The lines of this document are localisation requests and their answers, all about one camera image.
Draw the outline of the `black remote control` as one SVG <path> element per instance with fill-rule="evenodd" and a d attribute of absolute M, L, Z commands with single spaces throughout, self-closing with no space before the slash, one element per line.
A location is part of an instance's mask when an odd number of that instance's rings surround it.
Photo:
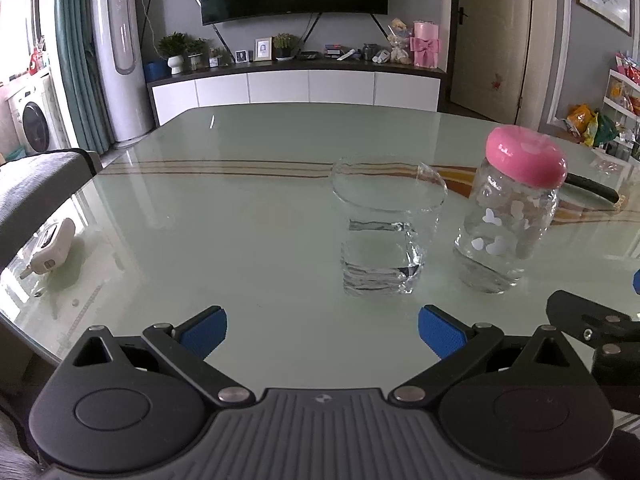
<path fill-rule="evenodd" d="M 599 196 L 600 198 L 602 198 L 602 200 L 607 200 L 611 204 L 617 204 L 620 200 L 620 196 L 614 190 L 614 188 L 609 188 L 608 186 L 599 182 L 582 176 L 578 176 L 578 174 L 571 174 L 569 172 L 566 175 L 565 183 L 567 185 L 573 185 L 575 188 L 581 188 L 582 190 L 589 192 L 595 196 Z"/>

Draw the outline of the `white photo frame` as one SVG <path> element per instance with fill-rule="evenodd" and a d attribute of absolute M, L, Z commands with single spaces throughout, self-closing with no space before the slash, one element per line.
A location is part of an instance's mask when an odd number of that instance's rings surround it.
<path fill-rule="evenodd" d="M 258 38 L 255 41 L 254 61 L 267 62 L 272 60 L 272 38 Z"/>

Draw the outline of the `orange snack bag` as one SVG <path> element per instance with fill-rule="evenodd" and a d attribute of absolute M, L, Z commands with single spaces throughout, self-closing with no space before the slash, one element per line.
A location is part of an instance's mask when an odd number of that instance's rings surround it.
<path fill-rule="evenodd" d="M 585 104 L 573 105 L 564 119 L 567 130 L 574 136 L 582 136 L 593 118 L 591 108 Z"/>

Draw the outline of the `cream room door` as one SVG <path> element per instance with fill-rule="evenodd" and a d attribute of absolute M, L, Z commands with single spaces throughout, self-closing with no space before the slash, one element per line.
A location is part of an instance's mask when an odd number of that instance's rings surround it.
<path fill-rule="evenodd" d="M 452 102 L 513 124 L 524 86 L 532 0 L 458 0 Z"/>

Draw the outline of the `potted plant white pot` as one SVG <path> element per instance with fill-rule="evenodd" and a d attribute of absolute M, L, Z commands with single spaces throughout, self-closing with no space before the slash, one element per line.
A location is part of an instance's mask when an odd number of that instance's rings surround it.
<path fill-rule="evenodd" d="M 188 37 L 184 32 L 173 32 L 163 37 L 157 44 L 157 51 L 167 62 L 172 76 L 183 72 L 183 55 L 186 52 Z"/>

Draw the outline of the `clear drinking glass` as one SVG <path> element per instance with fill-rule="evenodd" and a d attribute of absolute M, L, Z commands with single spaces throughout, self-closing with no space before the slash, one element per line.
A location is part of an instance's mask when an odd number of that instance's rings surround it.
<path fill-rule="evenodd" d="M 342 158 L 330 181 L 343 217 L 346 292 L 412 294 L 448 196 L 445 180 L 425 162 L 382 156 Z"/>

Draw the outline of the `green curtain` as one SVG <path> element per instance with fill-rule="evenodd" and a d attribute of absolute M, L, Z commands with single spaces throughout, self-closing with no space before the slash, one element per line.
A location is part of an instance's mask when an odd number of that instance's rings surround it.
<path fill-rule="evenodd" d="M 100 155 L 114 143 L 93 40 L 91 0 L 54 0 L 62 85 L 77 143 Z"/>

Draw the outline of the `clear glass jar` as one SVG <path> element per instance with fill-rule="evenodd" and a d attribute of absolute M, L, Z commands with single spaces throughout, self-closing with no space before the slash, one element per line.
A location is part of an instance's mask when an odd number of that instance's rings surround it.
<path fill-rule="evenodd" d="M 532 188 L 484 160 L 454 240 L 459 278 L 485 294 L 516 286 L 558 208 L 555 190 Z"/>

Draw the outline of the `plush doll bouquet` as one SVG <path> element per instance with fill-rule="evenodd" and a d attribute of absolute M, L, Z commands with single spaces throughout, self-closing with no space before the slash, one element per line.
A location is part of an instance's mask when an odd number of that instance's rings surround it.
<path fill-rule="evenodd" d="M 399 18 L 394 18 L 388 25 L 390 33 L 387 41 L 390 44 L 390 62 L 393 64 L 411 65 L 409 27 Z"/>

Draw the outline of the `pink gift box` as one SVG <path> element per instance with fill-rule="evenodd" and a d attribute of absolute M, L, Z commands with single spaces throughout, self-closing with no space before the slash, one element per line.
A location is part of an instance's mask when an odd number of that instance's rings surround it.
<path fill-rule="evenodd" d="M 436 68 L 440 52 L 439 26 L 432 22 L 414 21 L 410 50 L 415 66 Z"/>

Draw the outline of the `white tower air conditioner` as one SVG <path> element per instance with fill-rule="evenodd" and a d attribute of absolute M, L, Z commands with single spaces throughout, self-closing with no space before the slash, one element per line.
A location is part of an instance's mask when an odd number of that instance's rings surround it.
<path fill-rule="evenodd" d="M 134 0 L 91 0 L 93 37 L 114 142 L 127 145 L 154 127 Z"/>

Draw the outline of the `white snack shelf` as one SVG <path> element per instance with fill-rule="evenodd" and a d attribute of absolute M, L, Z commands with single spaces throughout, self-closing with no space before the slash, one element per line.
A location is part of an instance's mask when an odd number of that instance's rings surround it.
<path fill-rule="evenodd" d="M 619 70 L 609 70 L 597 120 L 594 146 L 625 162 L 638 162 L 639 81 Z"/>

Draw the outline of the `small potted plant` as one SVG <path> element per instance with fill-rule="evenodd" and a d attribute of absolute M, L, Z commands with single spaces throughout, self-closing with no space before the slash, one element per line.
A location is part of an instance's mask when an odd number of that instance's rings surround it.
<path fill-rule="evenodd" d="M 203 56 L 208 48 L 203 38 L 190 38 L 186 42 L 186 55 L 188 56 L 192 72 L 202 68 Z"/>

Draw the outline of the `pink polka dot jar cap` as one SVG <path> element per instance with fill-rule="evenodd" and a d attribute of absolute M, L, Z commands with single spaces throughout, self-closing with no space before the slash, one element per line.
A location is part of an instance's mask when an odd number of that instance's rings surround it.
<path fill-rule="evenodd" d="M 530 188 L 553 190 L 567 176 L 563 151 L 550 136 L 517 125 L 502 125 L 488 134 L 487 161 L 505 176 Z"/>

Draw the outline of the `small cactus plant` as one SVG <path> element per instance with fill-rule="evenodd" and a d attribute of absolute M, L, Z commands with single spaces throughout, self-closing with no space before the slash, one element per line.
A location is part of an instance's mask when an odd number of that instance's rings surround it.
<path fill-rule="evenodd" d="M 291 61 L 294 58 L 296 49 L 298 48 L 300 38 L 282 32 L 272 38 L 273 55 L 277 61 Z"/>

